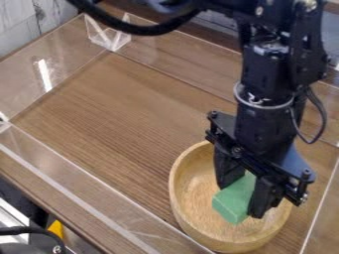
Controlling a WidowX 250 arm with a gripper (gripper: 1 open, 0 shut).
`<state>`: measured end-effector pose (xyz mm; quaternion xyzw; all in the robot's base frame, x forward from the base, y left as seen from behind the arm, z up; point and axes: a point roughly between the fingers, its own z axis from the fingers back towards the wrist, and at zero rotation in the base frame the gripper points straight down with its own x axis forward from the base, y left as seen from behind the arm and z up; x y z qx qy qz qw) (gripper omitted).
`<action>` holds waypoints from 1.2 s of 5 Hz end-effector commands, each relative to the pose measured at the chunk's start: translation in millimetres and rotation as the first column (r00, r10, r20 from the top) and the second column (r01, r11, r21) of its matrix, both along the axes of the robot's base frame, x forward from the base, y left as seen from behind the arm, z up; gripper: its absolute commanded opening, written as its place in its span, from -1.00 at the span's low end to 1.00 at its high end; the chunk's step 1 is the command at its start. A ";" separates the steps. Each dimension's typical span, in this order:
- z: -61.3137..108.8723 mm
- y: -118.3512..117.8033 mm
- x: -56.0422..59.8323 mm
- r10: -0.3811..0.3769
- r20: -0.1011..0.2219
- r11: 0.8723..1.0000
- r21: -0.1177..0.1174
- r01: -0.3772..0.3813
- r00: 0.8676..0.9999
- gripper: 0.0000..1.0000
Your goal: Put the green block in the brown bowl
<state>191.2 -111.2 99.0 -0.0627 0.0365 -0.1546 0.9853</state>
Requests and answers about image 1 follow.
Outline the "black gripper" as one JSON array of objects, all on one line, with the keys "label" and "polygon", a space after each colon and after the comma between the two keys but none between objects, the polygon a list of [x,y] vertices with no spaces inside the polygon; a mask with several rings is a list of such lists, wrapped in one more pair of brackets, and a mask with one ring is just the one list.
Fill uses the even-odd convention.
[{"label": "black gripper", "polygon": [[213,145],[216,183],[223,190],[245,173],[255,176],[248,215],[261,219],[283,200],[301,205],[315,172],[297,154],[293,141],[299,135],[305,102],[280,105],[240,103],[237,114],[212,110],[205,139]]}]

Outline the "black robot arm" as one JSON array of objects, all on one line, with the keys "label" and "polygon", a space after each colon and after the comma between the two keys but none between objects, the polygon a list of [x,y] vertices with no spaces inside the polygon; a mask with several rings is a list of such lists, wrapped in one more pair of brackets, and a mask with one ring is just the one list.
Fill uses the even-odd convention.
[{"label": "black robot arm", "polygon": [[213,144],[219,188],[227,190],[245,173],[255,175],[245,215],[261,218],[283,200],[300,205],[315,172],[293,147],[301,138],[307,102],[327,112],[311,85],[325,77],[328,55],[321,40],[325,0],[144,0],[171,16],[140,26],[121,21],[89,0],[67,0],[109,28],[136,36],[161,36],[212,10],[237,23],[241,79],[233,88],[237,114],[208,113],[205,139]]}]

